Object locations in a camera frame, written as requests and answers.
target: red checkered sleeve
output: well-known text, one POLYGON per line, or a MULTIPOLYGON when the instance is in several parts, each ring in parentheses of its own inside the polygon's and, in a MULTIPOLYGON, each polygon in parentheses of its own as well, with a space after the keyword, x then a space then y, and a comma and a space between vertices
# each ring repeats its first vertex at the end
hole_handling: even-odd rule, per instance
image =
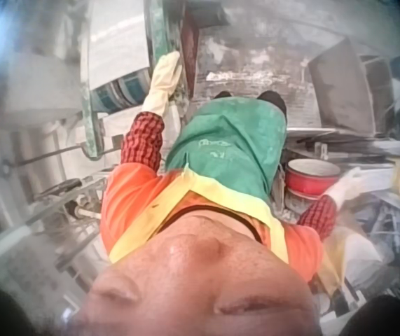
POLYGON ((336 224, 337 205, 328 195, 321 197, 299 218, 297 225, 315 229, 321 240, 326 239, 336 224))
POLYGON ((159 170, 163 146, 164 121, 152 112, 141 112, 125 135, 120 163, 142 163, 159 170))

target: red basin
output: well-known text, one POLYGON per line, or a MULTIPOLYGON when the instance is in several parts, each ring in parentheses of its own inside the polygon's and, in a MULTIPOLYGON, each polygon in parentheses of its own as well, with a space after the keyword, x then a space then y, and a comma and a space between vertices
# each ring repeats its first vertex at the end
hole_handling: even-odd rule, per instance
POLYGON ((320 196, 340 176, 340 168, 321 160, 298 159, 287 165, 287 188, 311 196, 320 196))

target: gray floor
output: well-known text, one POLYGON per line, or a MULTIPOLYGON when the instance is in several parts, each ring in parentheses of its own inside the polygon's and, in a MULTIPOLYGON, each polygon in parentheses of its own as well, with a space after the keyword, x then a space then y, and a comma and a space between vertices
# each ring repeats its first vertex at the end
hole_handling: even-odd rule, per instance
POLYGON ((319 127, 307 63, 346 36, 357 52, 400 55, 400 7, 378 0, 223 0, 230 25, 202 29, 194 104, 222 90, 276 90, 290 127, 319 127))

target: black strap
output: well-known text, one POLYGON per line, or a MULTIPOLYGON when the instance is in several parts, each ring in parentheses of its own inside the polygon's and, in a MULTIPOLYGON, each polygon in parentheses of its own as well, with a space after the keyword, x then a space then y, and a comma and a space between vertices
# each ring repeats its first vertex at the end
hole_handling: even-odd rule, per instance
POLYGON ((211 206, 211 205, 193 205, 193 206, 188 206, 185 209, 182 209, 181 211, 177 212, 175 215, 170 217, 169 220, 164 224, 164 226, 161 227, 159 232, 164 231, 169 226, 171 226, 171 224, 173 224, 175 221, 179 220, 182 216, 188 214, 189 212, 198 211, 198 210, 209 210, 209 211, 213 211, 213 212, 218 212, 219 214, 226 215, 228 217, 231 217, 232 219, 235 219, 235 220, 241 222, 241 224, 246 226, 249 229, 249 231, 251 231, 251 233, 254 235, 254 238, 256 239, 256 241, 262 244, 261 236, 257 232, 256 228, 253 225, 251 225, 251 223, 249 221, 247 221, 246 219, 243 219, 242 217, 240 217, 236 213, 233 213, 232 211, 222 209, 222 208, 217 208, 217 207, 211 206))

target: white glove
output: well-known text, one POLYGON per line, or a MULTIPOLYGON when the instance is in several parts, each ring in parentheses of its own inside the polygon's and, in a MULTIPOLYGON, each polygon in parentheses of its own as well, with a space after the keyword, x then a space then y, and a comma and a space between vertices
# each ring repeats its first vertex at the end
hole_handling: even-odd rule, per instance
POLYGON ((345 201, 356 199, 364 193, 364 180, 360 168, 349 170, 340 180, 331 186, 324 194, 330 196, 340 210, 345 201))
POLYGON ((179 52, 164 55, 156 65, 149 95, 145 98, 142 111, 163 116, 170 96, 173 95, 181 78, 182 66, 178 65, 179 52))

